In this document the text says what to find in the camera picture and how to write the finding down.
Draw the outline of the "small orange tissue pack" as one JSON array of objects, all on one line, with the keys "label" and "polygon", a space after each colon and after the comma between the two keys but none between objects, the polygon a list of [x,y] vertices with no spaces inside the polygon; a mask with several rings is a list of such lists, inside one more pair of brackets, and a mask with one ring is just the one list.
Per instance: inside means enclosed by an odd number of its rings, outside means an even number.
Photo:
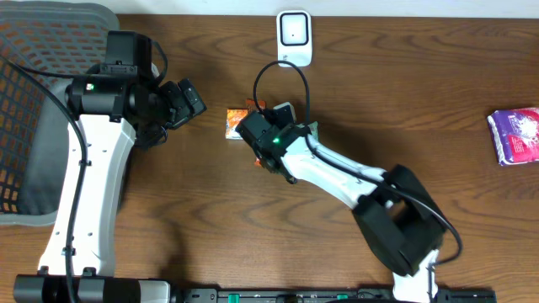
[{"label": "small orange tissue pack", "polygon": [[243,118],[248,114],[247,109],[228,109],[226,119],[225,138],[227,140],[241,140],[242,137],[237,132],[236,128]]}]

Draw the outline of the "teal snack pack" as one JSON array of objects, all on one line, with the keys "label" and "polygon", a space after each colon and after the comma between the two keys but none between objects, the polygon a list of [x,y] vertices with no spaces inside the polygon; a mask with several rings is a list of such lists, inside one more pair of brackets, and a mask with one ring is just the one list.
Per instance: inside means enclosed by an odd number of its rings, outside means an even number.
[{"label": "teal snack pack", "polygon": [[308,125],[310,130],[309,141],[319,141],[318,122],[314,121]]}]

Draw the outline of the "pink purple pad pack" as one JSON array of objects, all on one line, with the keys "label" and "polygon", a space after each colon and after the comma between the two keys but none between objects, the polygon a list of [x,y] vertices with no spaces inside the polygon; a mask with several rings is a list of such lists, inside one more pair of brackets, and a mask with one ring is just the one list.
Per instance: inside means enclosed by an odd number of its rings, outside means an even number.
[{"label": "pink purple pad pack", "polygon": [[496,110],[487,121],[500,166],[538,162],[538,108]]}]

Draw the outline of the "orange Top chocolate bar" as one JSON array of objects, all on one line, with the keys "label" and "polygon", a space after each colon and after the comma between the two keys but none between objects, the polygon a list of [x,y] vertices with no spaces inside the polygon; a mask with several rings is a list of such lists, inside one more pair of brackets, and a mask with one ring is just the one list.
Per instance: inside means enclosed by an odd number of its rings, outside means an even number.
[{"label": "orange Top chocolate bar", "polygon": [[265,109],[265,107],[266,107],[266,102],[264,100],[259,100],[259,101],[255,102],[251,98],[247,98],[246,101],[245,101],[245,104],[246,104],[247,111],[249,113],[251,113],[251,112],[259,112],[261,109]]}]

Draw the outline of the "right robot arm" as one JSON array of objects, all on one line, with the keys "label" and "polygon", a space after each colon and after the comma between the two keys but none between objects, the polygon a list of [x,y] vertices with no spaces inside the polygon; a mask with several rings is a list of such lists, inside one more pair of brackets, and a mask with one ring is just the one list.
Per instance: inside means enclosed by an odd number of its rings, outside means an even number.
[{"label": "right robot arm", "polygon": [[351,209],[370,250],[392,271],[394,299],[434,300],[448,222],[409,169],[360,164],[322,145],[308,126],[278,124],[258,112],[243,118],[237,132],[264,168],[289,183],[312,183]]}]

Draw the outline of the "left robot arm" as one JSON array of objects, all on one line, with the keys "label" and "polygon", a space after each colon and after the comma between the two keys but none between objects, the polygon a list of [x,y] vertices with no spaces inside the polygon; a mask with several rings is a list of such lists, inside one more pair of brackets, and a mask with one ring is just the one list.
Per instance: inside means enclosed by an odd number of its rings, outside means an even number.
[{"label": "left robot arm", "polygon": [[151,62],[93,66],[72,76],[61,112],[69,152],[56,223],[35,275],[17,276],[17,302],[178,302],[167,280],[115,277],[114,229],[134,146],[155,146],[202,114],[193,83],[164,82]]}]

